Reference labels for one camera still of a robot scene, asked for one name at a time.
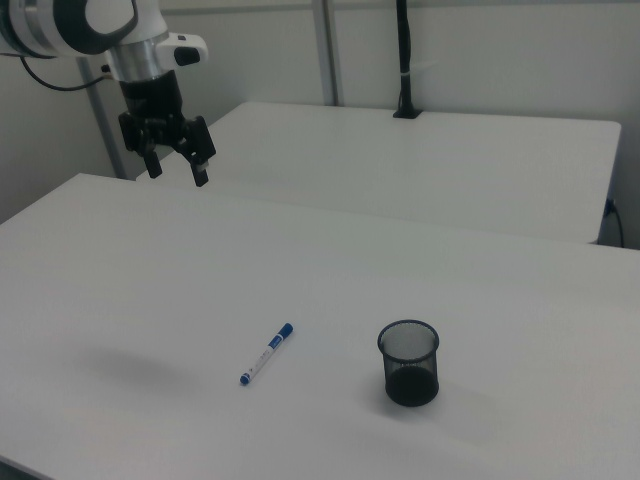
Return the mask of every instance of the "white table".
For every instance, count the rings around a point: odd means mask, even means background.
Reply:
[[[0,227],[0,456],[59,480],[635,478],[639,284],[634,251],[80,176]],[[401,318],[441,337],[418,409],[383,390]]]
[[[243,104],[211,127],[218,155],[203,189],[577,243],[598,238],[617,123],[391,114]],[[157,183],[197,188],[181,156],[162,168]]]

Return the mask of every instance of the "black mesh cup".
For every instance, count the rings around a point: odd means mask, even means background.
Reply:
[[[384,357],[385,390],[405,407],[425,405],[438,394],[436,350],[440,344],[433,327],[418,320],[387,325],[378,336]]]

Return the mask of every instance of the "white wall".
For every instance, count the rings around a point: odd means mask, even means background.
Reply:
[[[82,83],[73,59],[30,60],[50,83]],[[0,223],[77,173],[113,169],[86,92],[48,90],[0,57]]]
[[[414,65],[435,62],[413,77],[419,107],[620,122],[612,193],[640,248],[640,4],[423,7],[409,20]],[[395,10],[338,3],[336,31],[345,104],[394,108]]]
[[[211,124],[246,101],[324,104],[311,8],[217,8],[197,14],[165,12],[165,19],[171,31],[202,36],[210,50],[208,63],[178,71],[185,116],[202,115]],[[94,59],[94,67],[103,61]],[[101,94],[128,176],[135,178],[144,164],[122,143],[117,124],[126,108],[122,95],[114,82]],[[215,157],[211,164],[215,167]]]
[[[311,0],[160,0],[160,7],[167,10],[199,8],[270,8],[309,5]]]

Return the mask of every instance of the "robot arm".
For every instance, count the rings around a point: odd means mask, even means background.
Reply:
[[[156,145],[190,163],[196,185],[208,181],[215,148],[202,117],[182,115],[175,70],[208,60],[195,35],[170,33],[158,0],[0,0],[0,54],[52,58],[106,53],[127,112],[120,127],[128,150],[162,173]]]

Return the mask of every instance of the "black pole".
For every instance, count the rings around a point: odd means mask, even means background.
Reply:
[[[400,49],[400,102],[395,118],[414,119],[422,110],[413,108],[411,100],[411,30],[407,17],[407,0],[396,0],[398,46]]]

